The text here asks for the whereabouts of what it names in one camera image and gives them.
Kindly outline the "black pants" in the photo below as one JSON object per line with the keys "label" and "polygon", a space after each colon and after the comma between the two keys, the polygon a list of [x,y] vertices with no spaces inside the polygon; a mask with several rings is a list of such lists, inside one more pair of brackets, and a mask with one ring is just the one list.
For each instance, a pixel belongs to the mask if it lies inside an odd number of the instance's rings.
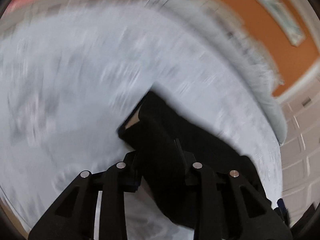
{"label": "black pants", "polygon": [[248,156],[176,113],[148,91],[118,128],[138,155],[159,209],[173,222],[217,238],[257,239],[271,203]]}

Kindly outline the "grey folded duvet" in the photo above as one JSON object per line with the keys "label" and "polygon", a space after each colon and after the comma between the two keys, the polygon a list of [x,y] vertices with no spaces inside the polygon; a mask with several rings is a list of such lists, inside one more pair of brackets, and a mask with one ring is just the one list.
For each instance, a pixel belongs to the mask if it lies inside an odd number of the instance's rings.
{"label": "grey folded duvet", "polygon": [[229,62],[247,83],[282,145],[287,137],[287,124],[272,95],[274,68],[255,48],[252,39],[226,19],[225,9],[208,0],[149,0],[149,3],[178,16]]}

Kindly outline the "framed wall picture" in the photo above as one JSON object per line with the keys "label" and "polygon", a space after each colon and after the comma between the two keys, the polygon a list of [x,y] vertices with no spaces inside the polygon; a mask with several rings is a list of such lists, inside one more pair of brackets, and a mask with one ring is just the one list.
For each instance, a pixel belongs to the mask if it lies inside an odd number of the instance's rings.
{"label": "framed wall picture", "polygon": [[298,47],[305,40],[303,30],[282,0],[256,1],[277,22],[292,46]]}

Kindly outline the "butterfly pattern bed sheet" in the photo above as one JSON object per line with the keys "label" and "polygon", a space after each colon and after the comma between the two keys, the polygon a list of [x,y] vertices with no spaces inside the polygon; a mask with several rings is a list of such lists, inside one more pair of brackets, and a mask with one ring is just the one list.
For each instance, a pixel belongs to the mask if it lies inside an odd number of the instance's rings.
{"label": "butterfly pattern bed sheet", "polygon": [[255,163],[281,197],[279,142],[238,72],[163,7],[52,8],[1,20],[1,200],[30,231],[83,170],[129,148],[116,130],[151,88]]}

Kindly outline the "white wardrobe doors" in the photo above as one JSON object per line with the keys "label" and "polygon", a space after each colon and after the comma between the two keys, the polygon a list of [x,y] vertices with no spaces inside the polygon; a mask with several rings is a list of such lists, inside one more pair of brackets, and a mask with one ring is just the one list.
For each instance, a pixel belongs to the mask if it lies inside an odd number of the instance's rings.
{"label": "white wardrobe doors", "polygon": [[281,146],[282,197],[294,211],[319,204],[319,75],[282,104],[287,138]]}

